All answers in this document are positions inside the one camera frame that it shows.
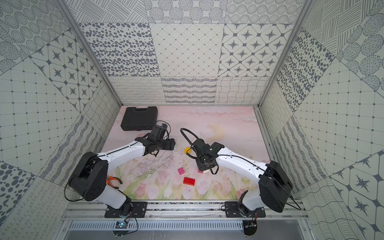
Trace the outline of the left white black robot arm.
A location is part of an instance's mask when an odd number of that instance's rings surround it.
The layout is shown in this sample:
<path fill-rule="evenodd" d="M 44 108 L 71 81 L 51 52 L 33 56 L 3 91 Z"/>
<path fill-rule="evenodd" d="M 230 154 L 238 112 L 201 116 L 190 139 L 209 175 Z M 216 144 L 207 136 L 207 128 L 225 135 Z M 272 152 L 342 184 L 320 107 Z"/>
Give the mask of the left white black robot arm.
<path fill-rule="evenodd" d="M 160 150 L 174 150 L 176 142 L 165 137 L 167 133 L 166 124 L 155 125 L 150 133 L 125 146 L 99 154 L 85 153 L 68 180 L 68 186 L 83 200 L 103 203 L 127 216 L 133 208 L 132 200 L 107 183 L 109 173 L 133 159 L 149 154 L 156 156 Z"/>

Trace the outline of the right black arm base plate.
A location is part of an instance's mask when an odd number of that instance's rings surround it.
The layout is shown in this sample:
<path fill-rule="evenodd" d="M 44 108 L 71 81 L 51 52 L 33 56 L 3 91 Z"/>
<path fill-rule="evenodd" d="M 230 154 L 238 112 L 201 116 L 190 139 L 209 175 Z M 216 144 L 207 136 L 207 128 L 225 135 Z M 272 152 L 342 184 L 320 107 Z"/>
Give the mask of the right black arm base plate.
<path fill-rule="evenodd" d="M 238 202 L 227 201 L 222 206 L 222 211 L 226 213 L 227 218 L 265 218 L 266 213 L 264 208 L 257 208 L 253 211 L 248 210 L 243 205 L 239 206 Z"/>

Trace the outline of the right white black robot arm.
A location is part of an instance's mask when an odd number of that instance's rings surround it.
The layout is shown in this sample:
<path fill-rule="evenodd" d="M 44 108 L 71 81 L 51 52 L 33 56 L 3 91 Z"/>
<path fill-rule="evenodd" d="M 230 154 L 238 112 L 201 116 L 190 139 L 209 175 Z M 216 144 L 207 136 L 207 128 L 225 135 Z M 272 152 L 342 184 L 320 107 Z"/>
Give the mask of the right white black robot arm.
<path fill-rule="evenodd" d="M 191 150 L 196 154 L 192 158 L 196 160 L 200 171 L 211 171 L 215 167 L 228 168 L 259 187 L 256 192 L 244 191 L 239 197 L 237 206 L 242 216 L 249 217 L 256 209 L 264 207 L 278 213 L 284 210 L 291 197 L 293 184 L 279 163 L 256 162 L 222 144 L 208 145 L 202 139 L 195 140 Z"/>

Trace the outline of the red lego brick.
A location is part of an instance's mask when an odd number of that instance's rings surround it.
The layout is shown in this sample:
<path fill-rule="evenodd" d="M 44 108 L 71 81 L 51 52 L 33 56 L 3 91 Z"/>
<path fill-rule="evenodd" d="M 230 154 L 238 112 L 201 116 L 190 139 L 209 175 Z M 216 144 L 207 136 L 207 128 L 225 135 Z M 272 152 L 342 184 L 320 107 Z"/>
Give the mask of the red lego brick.
<path fill-rule="evenodd" d="M 196 180 L 188 177 L 184 177 L 183 184 L 188 186 L 194 186 Z"/>

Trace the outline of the yellow lego brick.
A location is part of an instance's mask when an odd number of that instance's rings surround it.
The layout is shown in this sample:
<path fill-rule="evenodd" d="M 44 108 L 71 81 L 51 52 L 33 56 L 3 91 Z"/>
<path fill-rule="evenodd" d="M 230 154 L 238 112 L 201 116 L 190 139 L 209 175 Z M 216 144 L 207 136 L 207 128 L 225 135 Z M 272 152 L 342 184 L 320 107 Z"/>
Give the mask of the yellow lego brick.
<path fill-rule="evenodd" d="M 191 151 L 192 151 L 191 148 L 188 148 L 188 147 L 185 148 L 185 154 L 189 154 L 190 155 Z"/>

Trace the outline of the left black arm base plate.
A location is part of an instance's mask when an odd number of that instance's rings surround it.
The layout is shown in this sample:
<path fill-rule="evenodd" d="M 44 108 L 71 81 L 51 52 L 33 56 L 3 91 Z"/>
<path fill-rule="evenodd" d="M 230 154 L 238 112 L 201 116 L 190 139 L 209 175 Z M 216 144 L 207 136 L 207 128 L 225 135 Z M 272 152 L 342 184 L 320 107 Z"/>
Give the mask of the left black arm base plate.
<path fill-rule="evenodd" d="M 105 218 L 126 218 L 130 214 L 135 218 L 144 218 L 147 206 L 148 202 L 131 202 L 120 209 L 113 209 L 112 207 L 107 206 Z"/>

